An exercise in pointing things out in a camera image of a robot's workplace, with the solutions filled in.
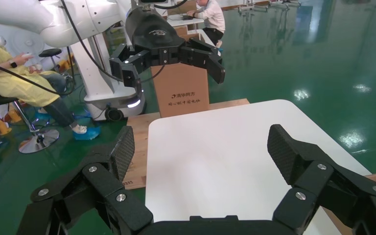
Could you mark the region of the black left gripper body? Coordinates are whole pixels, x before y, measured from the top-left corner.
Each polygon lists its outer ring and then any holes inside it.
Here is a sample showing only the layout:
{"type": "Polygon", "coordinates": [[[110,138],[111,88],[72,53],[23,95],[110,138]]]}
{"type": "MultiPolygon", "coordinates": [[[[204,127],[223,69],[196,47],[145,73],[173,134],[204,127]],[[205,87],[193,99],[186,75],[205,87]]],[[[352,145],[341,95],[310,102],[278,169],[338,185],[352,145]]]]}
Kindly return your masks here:
{"type": "Polygon", "coordinates": [[[176,30],[153,10],[142,7],[131,9],[125,23],[126,33],[131,39],[136,54],[144,55],[150,66],[177,64],[180,62],[180,48],[184,39],[176,30]]]}

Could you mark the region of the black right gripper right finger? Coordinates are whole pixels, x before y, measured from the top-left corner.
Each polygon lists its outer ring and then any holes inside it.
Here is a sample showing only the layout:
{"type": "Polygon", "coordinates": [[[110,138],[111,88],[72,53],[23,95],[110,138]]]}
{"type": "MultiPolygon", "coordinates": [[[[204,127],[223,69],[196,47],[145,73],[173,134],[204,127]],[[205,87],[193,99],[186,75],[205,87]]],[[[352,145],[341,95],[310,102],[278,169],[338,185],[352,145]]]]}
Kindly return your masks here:
{"type": "Polygon", "coordinates": [[[319,146],[293,139],[280,124],[270,126],[267,149],[290,190],[273,220],[301,235],[320,207],[354,235],[376,235],[376,181],[337,164],[319,146]]]}

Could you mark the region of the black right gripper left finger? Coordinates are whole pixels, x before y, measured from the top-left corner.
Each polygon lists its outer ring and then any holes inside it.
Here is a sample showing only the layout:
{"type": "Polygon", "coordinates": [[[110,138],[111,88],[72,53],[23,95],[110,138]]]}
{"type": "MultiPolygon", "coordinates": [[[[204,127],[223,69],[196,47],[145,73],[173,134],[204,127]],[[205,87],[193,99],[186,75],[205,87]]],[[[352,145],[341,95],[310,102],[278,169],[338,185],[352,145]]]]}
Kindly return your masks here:
{"type": "Polygon", "coordinates": [[[17,234],[66,235],[93,209],[113,234],[139,234],[153,214],[123,183],[134,153],[130,126],[112,142],[94,146],[76,168],[32,192],[17,234]]]}

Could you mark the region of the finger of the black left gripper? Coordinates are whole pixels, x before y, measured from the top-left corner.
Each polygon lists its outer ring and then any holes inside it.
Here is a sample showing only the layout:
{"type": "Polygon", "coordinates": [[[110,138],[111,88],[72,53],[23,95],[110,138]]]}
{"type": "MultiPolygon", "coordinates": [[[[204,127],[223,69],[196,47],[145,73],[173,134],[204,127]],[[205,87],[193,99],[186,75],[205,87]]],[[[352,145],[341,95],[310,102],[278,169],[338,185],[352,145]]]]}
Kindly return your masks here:
{"type": "Polygon", "coordinates": [[[183,64],[205,69],[217,83],[225,80],[226,70],[218,49],[196,38],[189,38],[179,47],[179,61],[183,64]]]}
{"type": "Polygon", "coordinates": [[[150,56],[148,50],[137,52],[127,44],[120,44],[109,58],[111,73],[125,87],[141,88],[140,73],[149,68],[150,56]]]}

